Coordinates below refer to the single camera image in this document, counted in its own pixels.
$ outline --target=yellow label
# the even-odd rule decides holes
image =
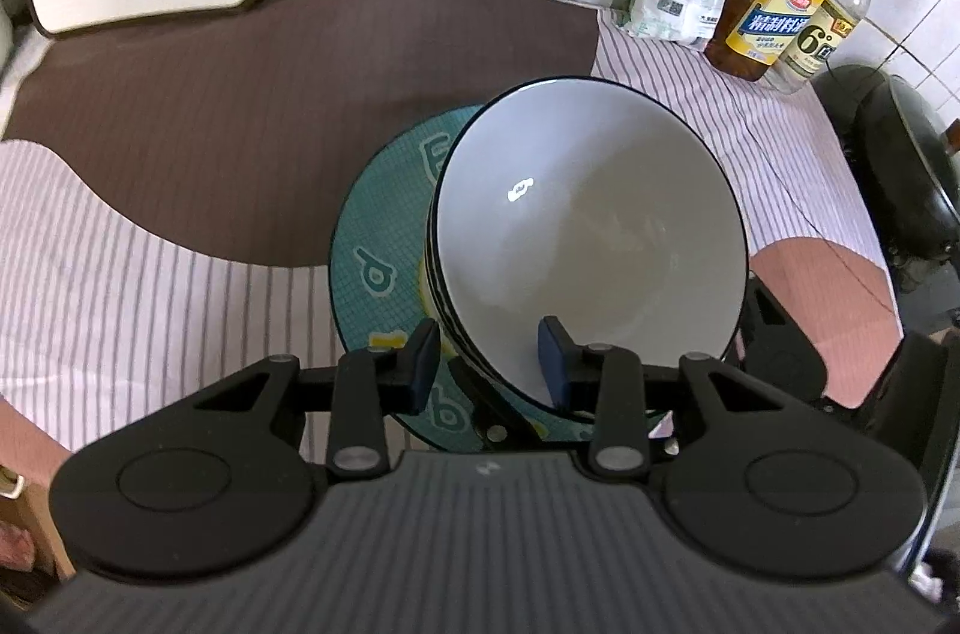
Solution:
[[[736,25],[727,46],[765,65],[773,65],[824,0],[754,0]]]
[[[790,70],[809,79],[827,62],[827,58],[836,51],[837,46],[846,38],[859,22],[851,17],[839,4],[824,0],[810,22],[800,31],[781,55]]]

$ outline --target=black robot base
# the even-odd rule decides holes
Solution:
[[[80,571],[11,626],[947,631],[902,578],[928,495],[897,452],[702,354],[644,366],[557,318],[539,352],[560,405],[594,412],[592,441],[405,452],[391,469],[383,414],[424,409],[432,321],[335,368],[269,357],[104,437],[51,489]],[[648,408],[673,412],[672,444],[648,438]],[[325,464],[306,463],[304,414],[327,410]]]

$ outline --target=black wok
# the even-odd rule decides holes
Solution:
[[[870,91],[853,124],[858,161],[876,198],[868,199],[881,235],[905,255],[950,259],[960,241],[957,173],[928,118],[930,106],[893,77]]]

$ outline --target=white striped cloth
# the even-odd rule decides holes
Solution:
[[[343,352],[326,266],[179,247],[31,142],[0,144],[0,199],[0,392],[68,450],[268,354],[327,366]],[[326,425],[314,417],[311,457]]]
[[[811,91],[783,98],[681,47],[637,41],[609,12],[599,20],[594,73],[661,100],[707,142],[743,209],[751,253],[824,236],[884,268]],[[0,106],[18,80],[5,79]],[[0,142],[0,263],[0,392],[69,450],[267,354],[324,366],[342,353],[325,266],[227,262],[153,236],[35,143]],[[322,414],[308,421],[301,450],[313,460],[327,424]],[[403,442],[395,423],[389,431],[394,446]]]
[[[713,69],[700,53],[634,38],[597,13],[593,74],[661,101],[717,156],[743,212],[750,254],[794,236],[827,238],[886,272],[877,234],[823,106]]]

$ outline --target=screw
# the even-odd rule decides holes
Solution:
[[[333,455],[334,466],[344,471],[370,471],[379,462],[380,453],[363,445],[341,447]]]
[[[507,438],[507,429],[504,426],[490,426],[487,428],[487,438],[491,442],[502,442]]]
[[[634,447],[614,445],[597,452],[597,463],[607,471],[631,471],[643,465],[643,453]]]

